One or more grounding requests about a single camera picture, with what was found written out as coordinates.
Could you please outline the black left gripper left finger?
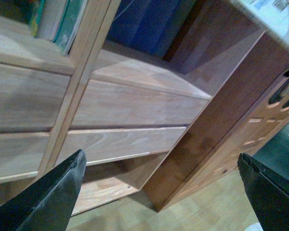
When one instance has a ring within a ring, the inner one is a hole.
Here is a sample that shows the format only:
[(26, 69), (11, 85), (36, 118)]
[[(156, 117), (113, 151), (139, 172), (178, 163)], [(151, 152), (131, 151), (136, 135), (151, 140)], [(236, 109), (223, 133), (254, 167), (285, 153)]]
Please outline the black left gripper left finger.
[(82, 185), (86, 155), (65, 161), (0, 206), (0, 231), (64, 231)]

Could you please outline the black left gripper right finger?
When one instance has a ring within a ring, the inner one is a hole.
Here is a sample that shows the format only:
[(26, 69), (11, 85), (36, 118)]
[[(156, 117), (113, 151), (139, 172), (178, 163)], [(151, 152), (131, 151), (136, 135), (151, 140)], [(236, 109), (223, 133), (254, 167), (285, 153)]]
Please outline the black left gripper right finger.
[(246, 153), (237, 167), (262, 229), (289, 231), (289, 180)]

